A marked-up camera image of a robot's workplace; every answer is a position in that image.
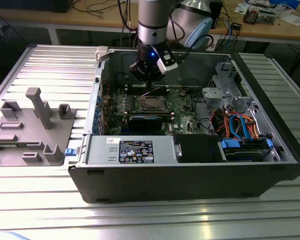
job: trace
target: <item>metal bracket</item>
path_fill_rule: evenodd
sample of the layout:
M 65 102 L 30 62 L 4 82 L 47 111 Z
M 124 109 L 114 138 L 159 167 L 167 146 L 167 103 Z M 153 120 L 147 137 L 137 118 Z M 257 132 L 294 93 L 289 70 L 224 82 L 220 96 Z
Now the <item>metal bracket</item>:
M 98 46 L 95 52 L 95 59 L 97 62 L 107 60 L 109 58 L 108 55 L 108 47 L 107 46 Z
M 174 151 L 175 151 L 175 156 L 176 156 L 177 158 L 182 157 L 182 151 L 181 151 L 181 146 L 180 146 L 180 144 L 175 144 L 175 145 L 174 145 Z

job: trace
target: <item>green circuit board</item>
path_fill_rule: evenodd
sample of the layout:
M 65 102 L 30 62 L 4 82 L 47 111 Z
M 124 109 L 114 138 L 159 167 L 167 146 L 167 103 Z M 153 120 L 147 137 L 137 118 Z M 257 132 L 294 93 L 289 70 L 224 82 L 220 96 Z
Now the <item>green circuit board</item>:
M 162 101 L 163 110 L 158 115 L 162 117 L 162 127 L 160 131 L 151 132 L 151 135 L 173 135 L 173 134 L 199 134 L 200 128 L 196 123 L 196 118 L 193 112 L 193 106 L 196 101 L 197 93 L 186 94 L 180 96 L 183 91 L 181 87 L 170 88 L 167 96 L 154 96 L 155 101 Z M 140 116 L 156 116 L 146 111 L 142 111 L 142 97 L 139 95 L 127 95 L 123 89 L 118 89 L 116 92 L 107 96 L 104 103 L 104 116 L 107 124 L 106 132 L 109 135 L 129 135 L 127 127 L 128 116 L 138 114 Z

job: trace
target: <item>power connector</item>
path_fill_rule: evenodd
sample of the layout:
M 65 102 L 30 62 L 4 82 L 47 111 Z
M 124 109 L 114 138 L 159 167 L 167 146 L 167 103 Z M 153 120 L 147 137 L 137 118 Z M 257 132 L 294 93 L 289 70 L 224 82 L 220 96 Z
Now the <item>power connector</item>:
M 237 22 L 233 22 L 233 23 L 231 24 L 231 29 L 232 29 L 232 30 L 240 31 L 240 30 L 241 30 L 241 27 L 242 27 L 242 24 L 237 23 Z

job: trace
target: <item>electronic equipment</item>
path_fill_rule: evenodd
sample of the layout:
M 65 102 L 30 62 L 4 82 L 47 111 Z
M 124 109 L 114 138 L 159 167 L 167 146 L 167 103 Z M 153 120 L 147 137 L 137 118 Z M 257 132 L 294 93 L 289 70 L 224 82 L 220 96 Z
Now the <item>electronic equipment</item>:
M 300 91 L 272 59 L 190 53 L 148 89 L 127 72 L 136 50 L 96 55 L 84 139 L 68 149 L 84 201 L 257 197 L 300 175 L 300 139 L 283 120 L 290 107 L 278 106 L 300 104 Z M 285 92 L 274 97 L 269 84 L 279 78 Z
M 1 9 L 66 13 L 74 0 L 0 0 Z
M 255 24 L 259 15 L 259 9 L 255 6 L 249 6 L 243 16 L 245 24 Z
M 219 15 L 223 6 L 222 0 L 211 0 L 210 2 L 210 10 L 211 10 L 211 18 L 212 18 L 212 29 L 215 29 L 218 23 Z

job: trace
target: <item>black plastic cover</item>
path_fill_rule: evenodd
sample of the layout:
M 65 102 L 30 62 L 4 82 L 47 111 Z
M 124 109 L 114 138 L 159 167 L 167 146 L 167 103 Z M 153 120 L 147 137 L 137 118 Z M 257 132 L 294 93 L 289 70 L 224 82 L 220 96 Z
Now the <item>black plastic cover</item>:
M 218 146 L 219 137 L 206 134 L 176 134 L 174 144 L 181 148 L 178 163 L 224 162 Z

